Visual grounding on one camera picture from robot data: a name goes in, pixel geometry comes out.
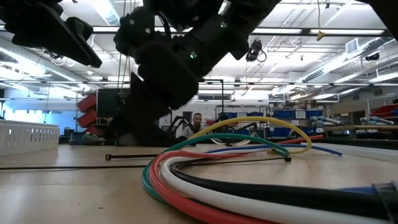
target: red cable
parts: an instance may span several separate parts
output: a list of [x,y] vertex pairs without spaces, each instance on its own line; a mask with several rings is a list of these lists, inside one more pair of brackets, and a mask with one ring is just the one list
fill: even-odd
[[[310,137],[311,140],[317,140],[317,139],[322,139],[322,138],[323,138],[322,134]],[[295,144],[295,143],[300,143],[300,142],[305,142],[305,139],[304,138],[292,139],[292,140],[287,140],[287,141],[281,141],[281,142],[278,142],[277,144]]]
[[199,158],[232,158],[243,156],[245,154],[202,154],[202,153],[192,153],[186,151],[173,151],[157,156],[150,167],[149,178],[152,182],[157,193],[162,196],[169,204],[179,209],[180,211],[190,215],[193,218],[201,220],[206,223],[214,224],[275,224],[274,222],[269,222],[265,220],[259,220],[257,218],[251,218],[244,215],[238,215],[233,213],[222,212],[200,203],[196,203],[181,196],[178,192],[174,191],[173,188],[169,187],[160,178],[158,168],[162,161],[174,157],[199,157]]

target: wooden table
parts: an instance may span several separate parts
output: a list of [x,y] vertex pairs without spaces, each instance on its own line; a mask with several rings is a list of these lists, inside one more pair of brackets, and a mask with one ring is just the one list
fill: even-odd
[[[198,145],[189,151],[207,151]],[[147,159],[105,161],[105,154],[153,154],[143,147],[60,146],[58,149],[0,157],[1,166],[146,164]],[[265,157],[257,153],[250,157]],[[181,224],[199,223],[145,193],[142,169],[0,171],[1,224]],[[310,151],[284,161],[191,167],[206,178],[327,189],[384,183],[396,179],[398,163]]]
[[332,131],[350,131],[349,136],[356,138],[356,130],[384,130],[384,131],[398,131],[397,125],[344,125],[324,127],[326,136],[330,137]]

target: white basket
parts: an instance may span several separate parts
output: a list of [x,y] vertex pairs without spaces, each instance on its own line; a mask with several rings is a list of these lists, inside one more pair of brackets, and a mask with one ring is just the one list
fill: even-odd
[[0,156],[58,147],[56,125],[0,120]]

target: man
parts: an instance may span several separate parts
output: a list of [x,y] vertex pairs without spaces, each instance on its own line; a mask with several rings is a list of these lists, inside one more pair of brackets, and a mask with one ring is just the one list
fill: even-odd
[[191,129],[191,127],[189,127],[189,126],[184,128],[184,130],[182,130],[182,134],[180,137],[184,137],[185,139],[188,139],[191,136],[193,136],[193,134],[196,134],[197,132],[199,132],[201,130],[201,114],[195,113],[195,115],[193,115],[192,121],[193,121],[193,128]]

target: teal cable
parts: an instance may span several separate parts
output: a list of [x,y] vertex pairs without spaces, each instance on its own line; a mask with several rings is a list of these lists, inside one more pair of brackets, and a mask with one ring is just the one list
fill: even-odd
[[[166,149],[165,151],[163,151],[162,153],[165,152],[170,152],[170,151],[177,151],[179,149],[181,149],[184,146],[188,146],[191,144],[195,144],[198,143],[200,141],[203,140],[208,140],[208,139],[212,139],[212,138],[234,138],[234,139],[244,139],[244,140],[251,140],[254,142],[258,142],[261,144],[265,144],[268,145],[270,147],[273,147],[273,151],[277,154],[280,154],[281,156],[289,156],[289,151],[287,149],[285,149],[284,147],[277,145],[273,142],[267,141],[265,139],[261,139],[261,138],[256,138],[256,137],[252,137],[252,136],[247,136],[247,135],[243,135],[243,134],[230,134],[230,133],[223,133],[223,134],[206,134],[204,136],[200,136],[197,138],[193,138],[193,139],[188,139],[186,141],[180,142],[168,149]],[[150,195],[152,196],[154,199],[163,202],[163,203],[167,203],[154,189],[154,187],[152,186],[150,180],[149,180],[149,169],[150,169],[150,165],[152,164],[152,161],[150,161],[148,163],[148,165],[145,167],[144,171],[142,171],[142,176],[141,176],[141,180],[142,180],[142,184],[144,187],[144,190]]]

